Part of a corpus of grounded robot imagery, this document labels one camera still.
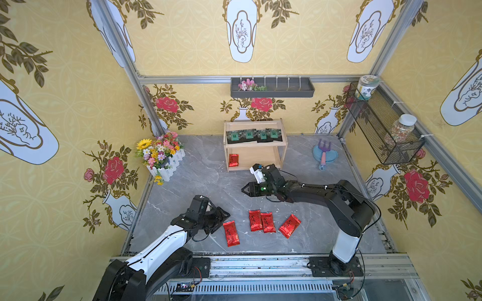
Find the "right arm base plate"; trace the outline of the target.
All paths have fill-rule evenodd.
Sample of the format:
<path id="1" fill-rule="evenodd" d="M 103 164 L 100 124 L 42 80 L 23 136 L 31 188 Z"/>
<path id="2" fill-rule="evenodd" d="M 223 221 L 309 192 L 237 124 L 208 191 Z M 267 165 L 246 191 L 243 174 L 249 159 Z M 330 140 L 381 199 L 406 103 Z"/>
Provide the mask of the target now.
<path id="1" fill-rule="evenodd" d="M 364 276 L 363 265 L 357 257 L 353 257 L 348 263 L 332 256 L 310 257 L 306 266 L 313 277 Z"/>

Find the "wooden two-tier shelf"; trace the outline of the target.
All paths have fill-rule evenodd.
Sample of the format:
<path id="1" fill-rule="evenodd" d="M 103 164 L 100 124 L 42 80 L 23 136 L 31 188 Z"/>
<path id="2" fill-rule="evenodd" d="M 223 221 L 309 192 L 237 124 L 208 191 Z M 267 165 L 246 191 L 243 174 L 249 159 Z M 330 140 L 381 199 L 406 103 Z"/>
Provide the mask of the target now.
<path id="1" fill-rule="evenodd" d="M 227 143 L 227 132 L 248 129 L 279 129 L 281 131 L 282 141 Z M 288 147 L 286 130 L 282 119 L 258 122 L 224 122 L 223 130 L 223 146 L 228 172 L 248 171 L 255 163 L 262 164 L 263 166 L 275 164 L 278 169 L 282 169 Z M 231 154 L 238 155 L 238 166 L 229 166 L 229 156 Z"/>

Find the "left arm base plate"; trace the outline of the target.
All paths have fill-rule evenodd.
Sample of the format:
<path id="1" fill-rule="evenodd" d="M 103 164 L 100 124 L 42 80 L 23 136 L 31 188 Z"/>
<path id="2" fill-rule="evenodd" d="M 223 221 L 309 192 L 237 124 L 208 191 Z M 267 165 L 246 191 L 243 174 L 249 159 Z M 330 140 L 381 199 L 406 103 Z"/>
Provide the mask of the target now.
<path id="1" fill-rule="evenodd" d="M 195 257 L 192 267 L 186 272 L 179 272 L 174 278 L 190 278 L 191 280 L 206 279 L 210 276 L 211 259 L 209 257 Z"/>

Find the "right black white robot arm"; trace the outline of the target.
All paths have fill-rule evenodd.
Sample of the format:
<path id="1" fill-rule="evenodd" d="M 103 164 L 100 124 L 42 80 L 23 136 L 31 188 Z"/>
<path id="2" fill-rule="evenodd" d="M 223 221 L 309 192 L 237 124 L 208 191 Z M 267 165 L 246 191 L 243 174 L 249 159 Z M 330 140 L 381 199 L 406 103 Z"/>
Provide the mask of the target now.
<path id="1" fill-rule="evenodd" d="M 328 256 L 328 268 L 335 275 L 348 272 L 360 240 L 375 215 L 375 204 L 346 180 L 328 185 L 286 180 L 273 164 L 255 164 L 250 173 L 256 180 L 246 184 L 242 192 L 251 198 L 275 196 L 280 202 L 309 203 L 329 209 L 339 232 Z"/>

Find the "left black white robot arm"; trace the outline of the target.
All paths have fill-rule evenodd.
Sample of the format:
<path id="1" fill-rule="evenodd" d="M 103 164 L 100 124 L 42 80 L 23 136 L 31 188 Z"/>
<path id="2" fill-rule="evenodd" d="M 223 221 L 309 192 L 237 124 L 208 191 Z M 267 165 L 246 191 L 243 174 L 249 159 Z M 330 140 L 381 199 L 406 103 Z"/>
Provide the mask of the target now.
<path id="1" fill-rule="evenodd" d="M 172 278 L 202 279 L 209 266 L 197 267 L 185 245 L 199 231 L 215 233 L 229 218 L 230 213 L 206 196 L 194 196 L 187 211 L 174 218 L 153 243 L 127 260 L 108 265 L 93 299 L 148 300 Z"/>

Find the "green tea bag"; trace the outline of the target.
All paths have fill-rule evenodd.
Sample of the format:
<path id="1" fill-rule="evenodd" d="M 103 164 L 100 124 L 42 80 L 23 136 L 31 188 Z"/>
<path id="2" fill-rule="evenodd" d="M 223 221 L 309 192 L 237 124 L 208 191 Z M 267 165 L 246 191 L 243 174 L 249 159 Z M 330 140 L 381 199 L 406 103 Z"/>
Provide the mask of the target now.
<path id="1" fill-rule="evenodd" d="M 244 132 L 242 130 L 227 131 L 226 132 L 227 144 L 243 143 L 245 141 L 243 134 Z"/>
<path id="2" fill-rule="evenodd" d="M 267 143 L 272 142 L 273 139 L 271 138 L 270 132 L 264 129 L 256 131 L 256 141 L 258 143 Z"/>
<path id="3" fill-rule="evenodd" d="M 282 142 L 282 130 L 281 129 L 269 129 L 269 136 L 272 141 Z"/>
<path id="4" fill-rule="evenodd" d="M 240 134 L 240 140 L 242 142 L 257 142 L 257 130 L 256 129 L 242 130 Z"/>

